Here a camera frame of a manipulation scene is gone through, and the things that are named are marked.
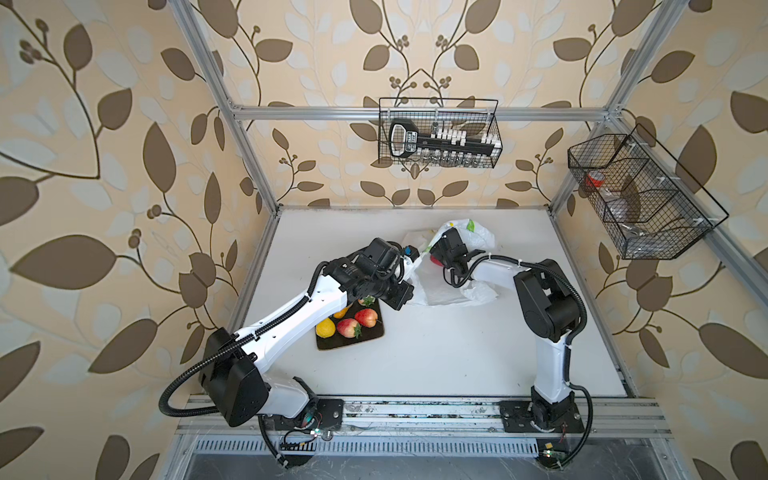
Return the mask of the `red fake apple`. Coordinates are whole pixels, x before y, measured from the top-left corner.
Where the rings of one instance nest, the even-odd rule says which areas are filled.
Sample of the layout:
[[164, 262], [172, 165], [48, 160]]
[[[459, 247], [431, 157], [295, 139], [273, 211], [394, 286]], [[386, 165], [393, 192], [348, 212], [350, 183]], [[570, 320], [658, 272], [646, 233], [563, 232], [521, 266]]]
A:
[[365, 328], [374, 328], [377, 325], [379, 315], [376, 310], [365, 308], [359, 310], [354, 318], [361, 326]]

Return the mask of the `white plastic bag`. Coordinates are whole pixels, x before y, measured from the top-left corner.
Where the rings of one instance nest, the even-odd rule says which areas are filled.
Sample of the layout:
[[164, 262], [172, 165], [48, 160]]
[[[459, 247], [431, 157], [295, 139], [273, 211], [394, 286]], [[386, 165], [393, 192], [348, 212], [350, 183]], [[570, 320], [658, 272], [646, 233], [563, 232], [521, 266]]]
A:
[[474, 220], [452, 220], [437, 229], [409, 231], [403, 238], [420, 254], [410, 274], [414, 293], [409, 306], [470, 307], [494, 301], [490, 284], [469, 278], [473, 258], [496, 246], [495, 236]]

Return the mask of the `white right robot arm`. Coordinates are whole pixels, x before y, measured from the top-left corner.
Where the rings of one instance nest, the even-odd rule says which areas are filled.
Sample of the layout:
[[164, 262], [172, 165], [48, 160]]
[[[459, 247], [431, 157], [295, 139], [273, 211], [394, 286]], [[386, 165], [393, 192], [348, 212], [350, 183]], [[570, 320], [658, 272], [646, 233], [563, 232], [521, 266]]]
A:
[[577, 289], [556, 261], [527, 262], [471, 250], [455, 227], [438, 234], [430, 252], [454, 288], [483, 281], [516, 291], [525, 323], [536, 336], [531, 422], [540, 431], [553, 430], [575, 401], [576, 388], [570, 381], [571, 346], [588, 320]]

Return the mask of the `yellow fake pear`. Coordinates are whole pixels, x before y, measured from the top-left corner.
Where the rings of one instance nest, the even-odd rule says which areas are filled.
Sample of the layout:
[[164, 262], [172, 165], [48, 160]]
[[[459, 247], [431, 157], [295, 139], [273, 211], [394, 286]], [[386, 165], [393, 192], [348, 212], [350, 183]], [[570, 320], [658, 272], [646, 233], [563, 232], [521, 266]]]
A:
[[352, 305], [350, 304], [350, 305], [346, 306], [345, 308], [343, 308], [342, 310], [340, 310], [339, 312], [335, 313], [333, 315], [333, 318], [334, 319], [342, 319], [346, 315], [346, 313], [349, 311], [351, 306]]

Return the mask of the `yellow fake lemon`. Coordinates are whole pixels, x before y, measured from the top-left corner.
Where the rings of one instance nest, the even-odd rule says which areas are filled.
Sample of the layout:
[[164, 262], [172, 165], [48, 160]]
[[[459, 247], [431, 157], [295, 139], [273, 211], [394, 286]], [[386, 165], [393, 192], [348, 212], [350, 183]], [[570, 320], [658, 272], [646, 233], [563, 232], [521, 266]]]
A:
[[315, 327], [315, 334], [319, 338], [331, 338], [336, 333], [336, 324], [331, 318], [326, 318]]

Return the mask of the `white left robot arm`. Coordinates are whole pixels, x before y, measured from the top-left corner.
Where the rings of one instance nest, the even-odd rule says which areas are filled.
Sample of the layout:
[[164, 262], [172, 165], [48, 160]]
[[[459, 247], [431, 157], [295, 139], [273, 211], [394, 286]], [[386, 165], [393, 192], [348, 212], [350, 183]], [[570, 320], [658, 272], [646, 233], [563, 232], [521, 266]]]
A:
[[215, 333], [199, 381], [226, 423], [237, 427], [258, 416], [303, 420], [314, 414], [316, 395], [298, 377], [270, 374], [298, 339], [342, 308], [371, 297], [399, 310], [413, 297], [409, 277], [420, 252], [376, 238], [347, 256], [320, 263], [306, 291], [272, 314], [233, 334]]

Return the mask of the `red fake strawberry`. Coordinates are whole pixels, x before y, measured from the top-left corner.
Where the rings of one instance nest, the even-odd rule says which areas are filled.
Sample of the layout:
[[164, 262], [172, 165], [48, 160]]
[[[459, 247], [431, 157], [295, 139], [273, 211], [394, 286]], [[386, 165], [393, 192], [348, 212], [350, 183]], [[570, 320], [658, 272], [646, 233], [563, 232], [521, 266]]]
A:
[[369, 308], [375, 302], [376, 302], [376, 298], [371, 295], [365, 296], [358, 300], [358, 303], [365, 308]]

